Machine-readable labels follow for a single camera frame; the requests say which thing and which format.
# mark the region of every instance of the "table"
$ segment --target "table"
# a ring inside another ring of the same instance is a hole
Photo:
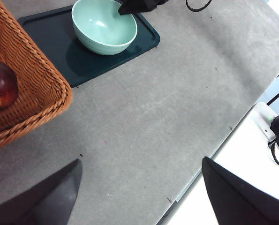
[[[16,18],[72,3],[5,0]],[[80,158],[70,225],[156,224],[279,72],[279,17],[262,0],[198,14],[170,0],[144,16],[156,49],[74,89],[67,112],[0,149],[0,203]]]

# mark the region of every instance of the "mint green bowl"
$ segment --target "mint green bowl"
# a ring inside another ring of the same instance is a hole
[[[124,51],[137,35],[132,15],[120,15],[114,0],[79,0],[72,9],[75,33],[89,50],[101,55]]]

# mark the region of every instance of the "bowl rim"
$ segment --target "bowl rim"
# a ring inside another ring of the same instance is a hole
[[[120,45],[106,44],[106,43],[97,41],[97,40],[95,40],[95,39],[89,37],[88,35],[84,34],[84,33],[81,31],[81,29],[79,28],[78,24],[75,22],[75,18],[74,18],[75,6],[76,6],[79,2],[81,2],[81,1],[84,1],[84,0],[78,0],[78,1],[76,1],[75,4],[73,5],[73,8],[72,8],[72,19],[73,19],[74,25],[78,28],[78,30],[79,30],[83,35],[85,35],[87,38],[89,38],[90,40],[92,40],[92,41],[94,41],[94,42],[96,42],[96,43],[98,43],[98,44],[105,45],[105,46],[109,46],[109,47],[123,47],[123,46],[125,46],[125,45],[131,44],[131,43],[134,41],[134,39],[135,39],[136,36],[137,36],[137,23],[136,23],[136,20],[135,20],[135,18],[134,18],[134,16],[133,16],[132,14],[130,14],[130,15],[131,15],[131,17],[132,17],[132,19],[133,19],[133,21],[134,21],[134,23],[135,23],[135,29],[136,29],[136,30],[135,30],[135,34],[134,34],[134,36],[131,38],[131,40],[129,40],[129,41],[126,42],[126,43],[123,43],[123,44],[120,44]],[[115,0],[108,0],[108,1],[113,1],[113,2],[116,2],[117,4],[121,5],[119,2],[117,2],[117,1],[115,1]]]

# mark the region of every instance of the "red apple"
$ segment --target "red apple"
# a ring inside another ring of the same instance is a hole
[[[16,75],[9,66],[0,62],[0,110],[11,106],[17,97]]]

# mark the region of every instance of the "dark green tray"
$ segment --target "dark green tray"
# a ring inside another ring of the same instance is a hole
[[[18,22],[56,66],[73,88],[156,47],[159,34],[141,14],[134,14],[138,33],[123,52],[98,55],[85,48],[75,35],[71,9],[73,6],[30,15]]]

